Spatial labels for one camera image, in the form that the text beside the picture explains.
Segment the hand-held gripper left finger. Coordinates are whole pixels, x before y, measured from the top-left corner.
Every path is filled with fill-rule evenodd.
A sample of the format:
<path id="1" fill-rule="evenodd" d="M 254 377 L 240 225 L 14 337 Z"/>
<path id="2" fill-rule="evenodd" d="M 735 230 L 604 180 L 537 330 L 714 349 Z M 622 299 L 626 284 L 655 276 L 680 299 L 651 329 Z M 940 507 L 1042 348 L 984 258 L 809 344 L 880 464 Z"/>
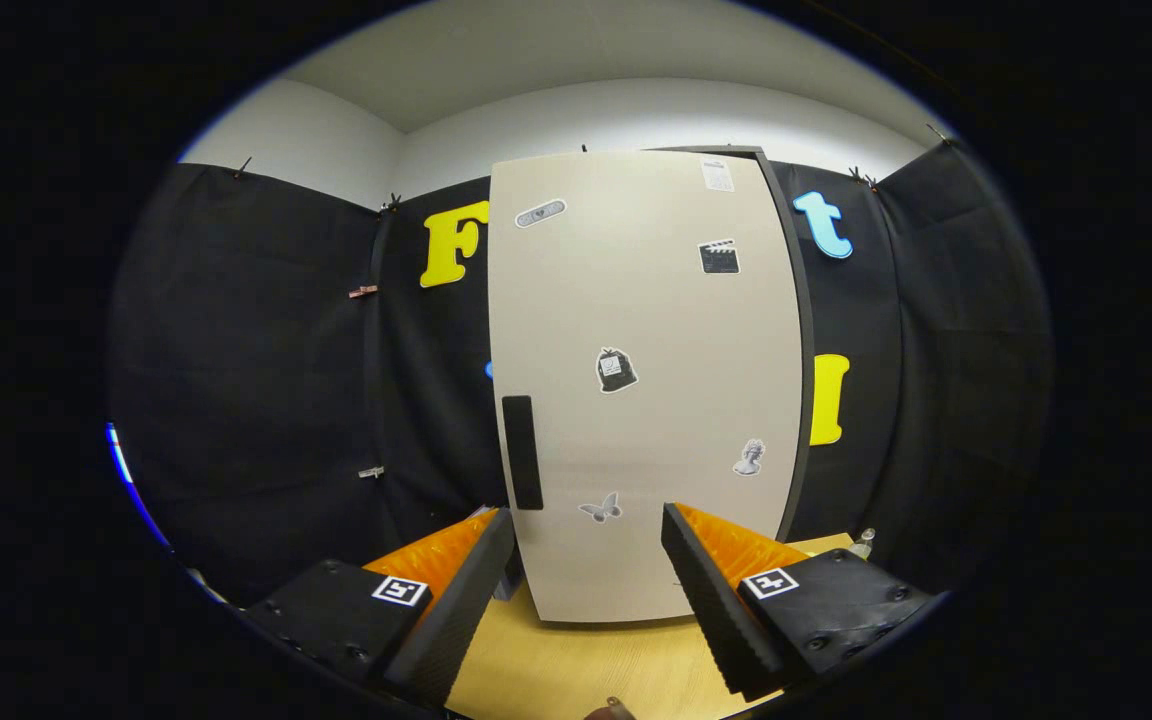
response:
<path id="1" fill-rule="evenodd" d="M 482 509 L 366 564 L 316 562 L 241 616 L 353 691 L 444 708 L 515 546 L 511 511 Z"/>

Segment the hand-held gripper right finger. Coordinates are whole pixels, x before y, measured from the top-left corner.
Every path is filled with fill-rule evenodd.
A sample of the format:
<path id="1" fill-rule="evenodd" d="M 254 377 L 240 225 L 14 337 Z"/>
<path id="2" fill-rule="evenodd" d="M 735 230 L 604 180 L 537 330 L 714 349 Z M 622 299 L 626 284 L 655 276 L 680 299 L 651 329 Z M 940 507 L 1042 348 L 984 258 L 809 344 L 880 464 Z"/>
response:
<path id="1" fill-rule="evenodd" d="M 851 550 L 808 555 L 685 503 L 664 505 L 660 543 L 723 684 L 748 702 L 859 669 L 942 602 Z"/>

